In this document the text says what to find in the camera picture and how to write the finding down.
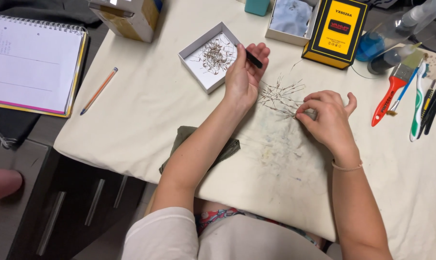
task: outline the bracelet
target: bracelet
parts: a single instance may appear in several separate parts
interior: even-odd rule
[[[342,171],[342,172],[352,172],[352,171],[355,171],[355,170],[357,170],[357,169],[362,168],[362,160],[361,160],[361,163],[359,164],[358,167],[354,167],[354,168],[342,168],[342,167],[338,167],[338,166],[335,164],[335,159],[333,159],[333,160],[332,160],[332,166],[333,166],[335,169],[340,170],[340,171]]]

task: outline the notebook spiral binding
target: notebook spiral binding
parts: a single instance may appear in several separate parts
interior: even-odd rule
[[[88,33],[85,27],[0,15],[0,20],[70,33]]]

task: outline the cardboard box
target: cardboard box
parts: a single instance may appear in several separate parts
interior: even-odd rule
[[[302,58],[344,69],[356,56],[367,5],[352,0],[324,0]]]
[[[304,35],[304,37],[292,35],[292,34],[285,33],[285,32],[276,31],[276,30],[269,28],[269,26],[271,25],[271,22],[273,21],[273,18],[274,18],[274,8],[273,8],[273,11],[271,12],[271,19],[269,19],[268,29],[266,31],[265,37],[271,38],[274,40],[278,40],[281,42],[289,43],[289,44],[295,44],[298,46],[305,46],[307,44],[307,42],[311,39],[311,36],[313,34],[314,24],[316,22],[316,17],[317,17],[317,14],[319,12],[320,0],[306,0],[306,2],[310,6],[313,6],[313,13],[311,14],[311,17],[309,18],[309,21],[307,24],[307,31],[306,31],[306,34]]]
[[[217,87],[221,86],[221,84],[224,83],[224,77],[226,75],[226,68],[209,69],[210,67],[204,65],[205,59],[203,50],[205,45],[214,42],[222,46],[221,53],[229,60],[229,64],[226,65],[226,68],[230,67],[237,58],[236,45],[240,42],[223,22],[213,27],[178,53],[181,63],[183,63],[207,94],[210,94]]]
[[[163,0],[88,0],[91,9],[118,36],[152,42]]]

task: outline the spiral notebook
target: spiral notebook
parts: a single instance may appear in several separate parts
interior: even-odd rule
[[[88,32],[0,15],[0,107],[69,117]]]

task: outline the teal container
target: teal container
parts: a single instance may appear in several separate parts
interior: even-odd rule
[[[264,16],[268,5],[269,0],[247,0],[245,2],[245,12]]]

